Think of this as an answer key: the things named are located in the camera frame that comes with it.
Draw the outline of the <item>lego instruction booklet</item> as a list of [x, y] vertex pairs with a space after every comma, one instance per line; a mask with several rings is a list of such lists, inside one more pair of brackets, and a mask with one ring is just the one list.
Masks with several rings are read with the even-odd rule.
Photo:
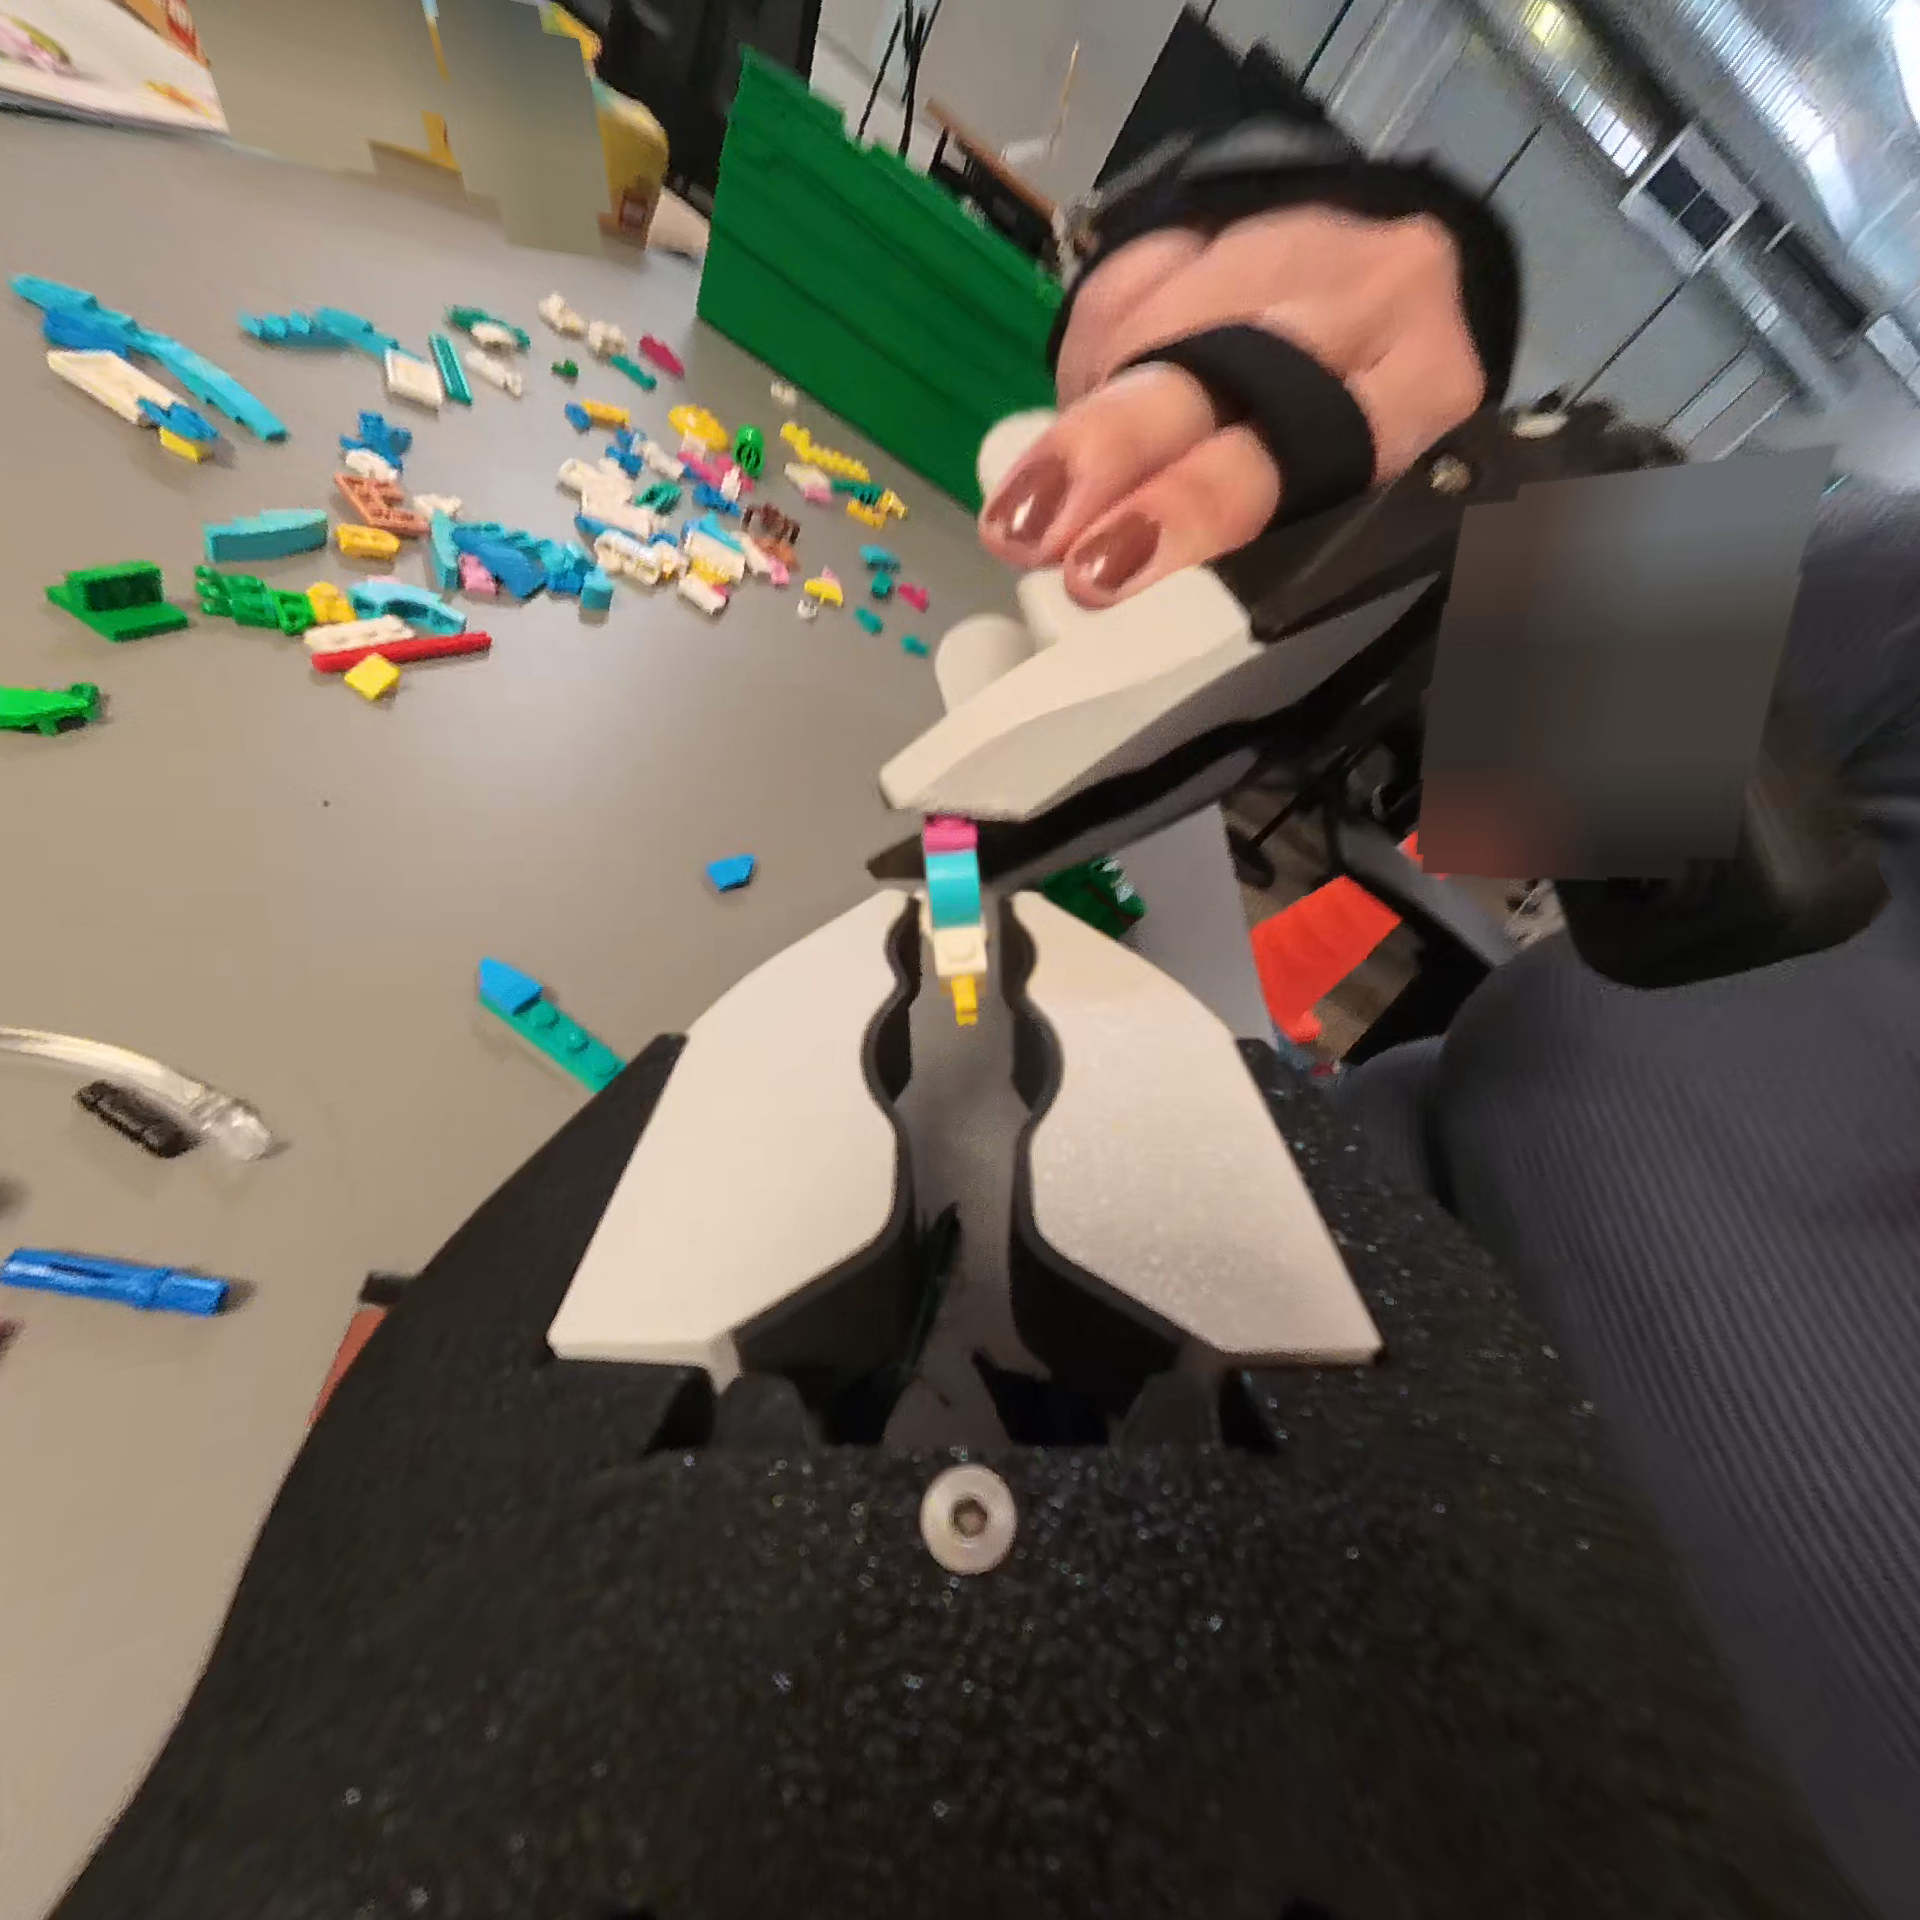
[[3, 108], [223, 134], [184, 4], [5, 3]]

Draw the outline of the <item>small green lego cluster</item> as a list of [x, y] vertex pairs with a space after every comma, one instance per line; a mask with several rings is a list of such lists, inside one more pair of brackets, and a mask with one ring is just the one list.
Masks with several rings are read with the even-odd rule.
[[242, 571], [194, 568], [194, 594], [202, 613], [242, 628], [301, 638], [320, 625], [307, 592], [278, 590]]

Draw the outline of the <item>teal and blue lego plate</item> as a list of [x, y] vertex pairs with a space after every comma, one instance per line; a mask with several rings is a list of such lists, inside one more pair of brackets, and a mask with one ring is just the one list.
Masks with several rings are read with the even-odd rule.
[[548, 998], [536, 977], [510, 963], [485, 956], [475, 966], [475, 997], [516, 1040], [590, 1092], [607, 1089], [627, 1067], [610, 1044]]

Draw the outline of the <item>large green lego structure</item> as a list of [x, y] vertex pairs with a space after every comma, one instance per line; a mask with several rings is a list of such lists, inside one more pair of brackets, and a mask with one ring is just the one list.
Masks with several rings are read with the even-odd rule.
[[747, 50], [711, 200], [699, 315], [946, 491], [1052, 405], [1062, 285], [787, 66]]

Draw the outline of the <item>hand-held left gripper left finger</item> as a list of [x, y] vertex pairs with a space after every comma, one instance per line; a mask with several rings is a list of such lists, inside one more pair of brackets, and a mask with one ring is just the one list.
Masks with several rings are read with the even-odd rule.
[[916, 901], [879, 888], [696, 1017], [548, 1323], [558, 1361], [861, 1373], [884, 1355], [891, 1313], [853, 1298], [910, 1229], [876, 1044], [916, 960]]

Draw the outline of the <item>green lego block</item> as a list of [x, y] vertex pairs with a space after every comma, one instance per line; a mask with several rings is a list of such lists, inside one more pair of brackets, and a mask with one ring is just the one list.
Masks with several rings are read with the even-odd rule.
[[189, 627], [189, 613], [165, 592], [160, 564], [144, 560], [69, 570], [43, 588], [43, 598], [108, 643], [148, 641]]

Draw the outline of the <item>brown lego slope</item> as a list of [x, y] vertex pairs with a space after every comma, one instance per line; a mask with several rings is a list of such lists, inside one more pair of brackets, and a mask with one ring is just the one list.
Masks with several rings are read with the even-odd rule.
[[389, 1307], [382, 1306], [382, 1304], [358, 1304], [354, 1307], [354, 1313], [348, 1321], [348, 1329], [343, 1333], [343, 1339], [340, 1339], [336, 1353], [331, 1355], [326, 1373], [320, 1382], [320, 1393], [317, 1393], [317, 1397], [315, 1397], [315, 1402], [314, 1402], [314, 1406], [307, 1416], [309, 1426], [314, 1426], [322, 1418], [322, 1412], [325, 1412], [326, 1403], [331, 1402], [333, 1393], [346, 1381], [351, 1364], [358, 1361], [362, 1352], [365, 1349], [370, 1338], [382, 1329], [386, 1316], [389, 1316]]

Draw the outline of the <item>person's right hand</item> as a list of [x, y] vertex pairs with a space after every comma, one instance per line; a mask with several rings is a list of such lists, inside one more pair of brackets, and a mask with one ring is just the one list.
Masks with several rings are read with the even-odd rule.
[[1284, 209], [1219, 236], [1151, 232], [1078, 281], [1058, 414], [982, 499], [984, 548], [1015, 570], [1058, 568], [1075, 603], [1111, 609], [1255, 542], [1290, 473], [1248, 417], [1147, 358], [1220, 328], [1263, 330], [1338, 377], [1383, 482], [1464, 424], [1487, 388], [1455, 243], [1428, 218]]

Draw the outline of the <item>small multicoloured lego assembly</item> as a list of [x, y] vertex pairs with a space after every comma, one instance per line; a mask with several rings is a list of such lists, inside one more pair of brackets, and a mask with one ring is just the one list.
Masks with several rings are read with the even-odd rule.
[[933, 971], [959, 1029], [978, 1022], [990, 971], [990, 932], [975, 852], [924, 854], [922, 925]]

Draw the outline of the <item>blue lego axle pin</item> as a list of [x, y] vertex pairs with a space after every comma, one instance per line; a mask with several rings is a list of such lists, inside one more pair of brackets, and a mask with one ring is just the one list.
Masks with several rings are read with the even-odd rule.
[[3, 1285], [181, 1316], [215, 1316], [230, 1298], [226, 1281], [196, 1270], [42, 1249], [15, 1249], [6, 1256]]

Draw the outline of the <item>person's grey ribbed sweater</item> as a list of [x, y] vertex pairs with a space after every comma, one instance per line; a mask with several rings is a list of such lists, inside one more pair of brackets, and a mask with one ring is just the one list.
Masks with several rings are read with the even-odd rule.
[[1517, 1286], [1748, 1726], [1866, 1907], [1915, 1916], [1915, 904], [1679, 993], [1528, 947], [1334, 1102]]

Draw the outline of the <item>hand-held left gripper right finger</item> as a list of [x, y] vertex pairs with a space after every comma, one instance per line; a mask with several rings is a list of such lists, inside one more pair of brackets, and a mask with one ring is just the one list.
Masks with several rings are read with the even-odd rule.
[[1368, 1364], [1383, 1338], [1231, 1029], [1043, 894], [1003, 905], [1023, 1217], [1140, 1364]]

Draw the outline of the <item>dark green lego foliage piece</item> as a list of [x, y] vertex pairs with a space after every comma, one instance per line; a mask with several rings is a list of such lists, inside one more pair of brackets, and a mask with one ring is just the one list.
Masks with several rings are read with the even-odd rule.
[[1043, 880], [1037, 892], [1067, 916], [1122, 941], [1146, 920], [1146, 901], [1122, 865], [1111, 857], [1075, 861]]

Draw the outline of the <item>yellow cardboard box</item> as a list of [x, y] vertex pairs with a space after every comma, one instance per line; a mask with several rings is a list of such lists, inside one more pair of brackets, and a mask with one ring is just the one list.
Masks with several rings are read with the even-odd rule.
[[592, 106], [607, 177], [604, 232], [645, 249], [664, 188], [668, 130], [645, 102], [600, 80], [592, 83]]

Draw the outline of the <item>silver ventilation duct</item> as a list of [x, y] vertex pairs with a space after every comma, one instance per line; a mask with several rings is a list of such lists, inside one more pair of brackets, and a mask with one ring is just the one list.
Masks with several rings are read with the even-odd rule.
[[1511, 4], [1544, 59], [1588, 66], [1659, 146], [1701, 132], [1789, 252], [1915, 377], [1917, 4]]

